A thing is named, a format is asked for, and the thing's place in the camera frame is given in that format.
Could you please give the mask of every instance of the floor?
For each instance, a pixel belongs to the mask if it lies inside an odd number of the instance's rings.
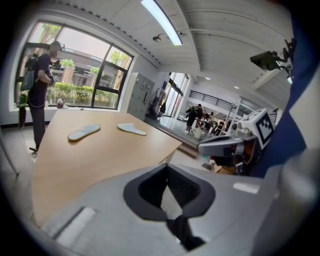
[[[3,129],[2,139],[15,168],[20,172],[17,177],[1,150],[2,187],[5,188],[7,197],[13,203],[12,206],[15,208],[18,216],[34,221],[31,182],[36,158],[32,158],[32,151],[29,150],[29,147],[35,146],[33,127],[24,127],[22,131],[18,128]],[[201,166],[203,162],[203,159],[193,159],[178,150],[175,151],[170,161],[172,164],[182,164],[208,171]]]
[[[209,138],[207,135],[202,135],[200,138],[196,138],[192,134],[186,134],[185,130],[187,127],[187,123],[183,122],[181,120],[178,120],[178,119],[168,117],[168,116],[160,117],[159,121],[156,121],[156,120],[153,120],[153,119],[146,117],[144,122],[146,122],[147,124],[149,124],[155,128],[158,128],[158,127],[164,128],[164,129],[172,132],[173,134],[177,135],[184,142],[191,144],[192,146],[195,146],[199,142]]]

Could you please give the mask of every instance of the ceiling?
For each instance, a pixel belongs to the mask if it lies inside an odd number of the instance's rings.
[[[265,73],[250,57],[265,51],[280,53],[293,37],[291,15],[266,0],[157,0],[183,45],[174,46],[141,0],[51,0],[98,16],[132,38],[144,54],[159,63],[159,71],[211,77],[211,83],[235,91],[263,107],[278,102],[257,90],[275,74]],[[153,36],[162,34],[161,42]]]

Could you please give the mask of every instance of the bag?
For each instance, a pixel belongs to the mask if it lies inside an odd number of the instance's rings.
[[[34,70],[26,71],[22,85],[21,85],[21,91],[30,90],[34,86],[34,82],[35,82],[35,71]]]

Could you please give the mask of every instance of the blue fabric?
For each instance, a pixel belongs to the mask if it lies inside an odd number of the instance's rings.
[[[306,148],[302,134],[291,117],[289,110],[308,87],[319,65],[320,56],[294,18],[292,18],[292,29],[297,44],[294,52],[293,83],[290,89],[290,98],[268,146],[251,172],[253,177],[263,178],[268,168],[284,164],[290,157]]]

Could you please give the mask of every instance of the black pants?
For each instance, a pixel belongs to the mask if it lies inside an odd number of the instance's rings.
[[[45,108],[44,107],[30,107],[30,112],[33,120],[33,137],[35,148],[38,150],[41,140],[46,131],[45,124]]]

